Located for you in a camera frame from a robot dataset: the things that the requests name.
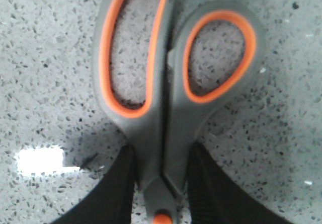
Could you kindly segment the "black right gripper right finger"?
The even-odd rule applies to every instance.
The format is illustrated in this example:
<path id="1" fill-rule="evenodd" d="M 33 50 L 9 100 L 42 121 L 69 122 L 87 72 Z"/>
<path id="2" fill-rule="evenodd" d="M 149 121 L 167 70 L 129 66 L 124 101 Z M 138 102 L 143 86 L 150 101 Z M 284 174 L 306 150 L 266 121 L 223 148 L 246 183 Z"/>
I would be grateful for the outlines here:
<path id="1" fill-rule="evenodd" d="M 243 191 L 204 145 L 190 149 L 187 191 L 192 223 L 288 223 Z"/>

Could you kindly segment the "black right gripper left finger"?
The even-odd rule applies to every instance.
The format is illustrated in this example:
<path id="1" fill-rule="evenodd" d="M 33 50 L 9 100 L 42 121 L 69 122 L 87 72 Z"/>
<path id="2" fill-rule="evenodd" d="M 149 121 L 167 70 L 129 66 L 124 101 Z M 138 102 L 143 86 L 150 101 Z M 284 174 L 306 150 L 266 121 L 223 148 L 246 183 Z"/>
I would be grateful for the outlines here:
<path id="1" fill-rule="evenodd" d="M 53 223 L 131 223 L 135 152 L 127 145 L 98 185 Z"/>

